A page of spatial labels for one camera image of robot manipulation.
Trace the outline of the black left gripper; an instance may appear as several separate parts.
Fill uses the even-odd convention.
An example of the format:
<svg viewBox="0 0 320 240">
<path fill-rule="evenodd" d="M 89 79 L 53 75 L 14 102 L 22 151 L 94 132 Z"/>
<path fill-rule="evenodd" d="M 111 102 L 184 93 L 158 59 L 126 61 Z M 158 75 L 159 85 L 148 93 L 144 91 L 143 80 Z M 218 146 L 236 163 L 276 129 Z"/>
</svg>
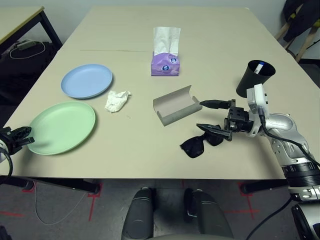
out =
<svg viewBox="0 0 320 240">
<path fill-rule="evenodd" d="M 10 127 L 0 129 L 0 147 L 8 152 L 9 155 L 14 155 L 17 149 L 21 150 L 23 146 L 29 145 L 35 142 L 33 137 L 27 137 L 31 133 L 32 128 L 29 126 L 19 127 L 12 130 Z"/>
</svg>

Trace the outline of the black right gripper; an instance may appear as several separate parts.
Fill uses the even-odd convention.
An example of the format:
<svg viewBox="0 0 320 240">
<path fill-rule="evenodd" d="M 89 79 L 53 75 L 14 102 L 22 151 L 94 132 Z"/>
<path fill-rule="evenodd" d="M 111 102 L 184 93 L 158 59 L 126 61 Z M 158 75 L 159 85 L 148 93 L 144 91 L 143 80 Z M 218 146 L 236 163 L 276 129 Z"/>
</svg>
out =
<svg viewBox="0 0 320 240">
<path fill-rule="evenodd" d="M 204 132 L 223 138 L 227 141 L 232 140 L 232 133 L 249 133 L 253 127 L 253 121 L 249 119 L 249 112 L 242 107 L 236 107 L 236 100 L 204 100 L 200 105 L 210 109 L 228 109 L 228 115 L 224 119 L 224 129 L 217 125 L 197 123 L 196 126 Z"/>
</svg>

